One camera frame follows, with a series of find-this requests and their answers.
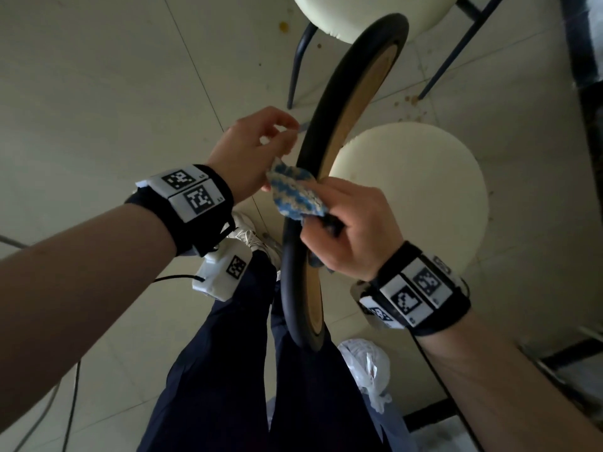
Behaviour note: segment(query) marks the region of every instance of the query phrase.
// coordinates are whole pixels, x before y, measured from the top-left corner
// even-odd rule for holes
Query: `tiled floor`
[[[0,233],[26,243],[49,236],[119,204],[134,180],[202,161],[238,117],[283,108],[305,26],[293,0],[3,0]],[[467,26],[453,9],[407,45],[355,132],[422,121],[468,145],[490,192],[486,238],[464,273],[475,308],[509,336],[550,345],[603,318],[603,233],[558,2],[505,0],[413,105]],[[300,121],[347,48],[314,38],[292,110]],[[241,206],[260,232],[280,238],[269,196]],[[166,272],[198,265],[177,259]],[[408,335],[369,329],[350,283],[323,275],[334,340],[362,336],[386,349],[403,412],[440,399]],[[209,308],[186,281],[155,284],[132,305],[83,359],[70,450],[135,448],[171,363]],[[273,348],[270,339],[267,396]],[[71,389],[72,372],[25,450],[60,449]],[[40,410],[0,435],[0,448],[11,450]]]

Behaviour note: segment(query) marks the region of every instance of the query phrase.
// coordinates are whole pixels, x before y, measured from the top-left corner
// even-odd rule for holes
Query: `pants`
[[[272,303],[277,393],[268,431],[263,369]],[[266,253],[257,250],[234,296],[215,302],[172,366],[138,450],[385,448],[328,332],[316,353],[300,349],[291,339],[276,270]]]

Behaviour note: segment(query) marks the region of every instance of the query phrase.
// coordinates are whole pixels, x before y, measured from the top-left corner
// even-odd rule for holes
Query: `white plastic bag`
[[[368,394],[378,413],[385,410],[391,395],[383,392],[389,383],[389,357],[381,347],[366,339],[348,339],[337,346],[361,392]]]

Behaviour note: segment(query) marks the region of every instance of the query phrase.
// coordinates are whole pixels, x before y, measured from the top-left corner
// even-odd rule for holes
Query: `wristband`
[[[142,206],[162,220],[177,255],[194,250],[204,257],[235,229],[232,192],[208,166],[167,170],[136,185],[138,189],[125,202]]]
[[[426,336],[454,325],[471,307],[461,280],[438,257],[406,241],[379,270],[373,300],[395,309],[412,334]]]

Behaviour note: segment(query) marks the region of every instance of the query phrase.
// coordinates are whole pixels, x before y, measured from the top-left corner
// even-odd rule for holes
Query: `shoe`
[[[255,250],[261,250],[268,254],[270,262],[274,265],[277,271],[280,271],[280,254],[268,247],[256,234],[256,226],[253,225],[252,220],[249,216],[242,214],[238,211],[232,212],[232,218],[235,221],[236,229],[229,233],[227,238],[234,238],[243,241],[252,252]]]

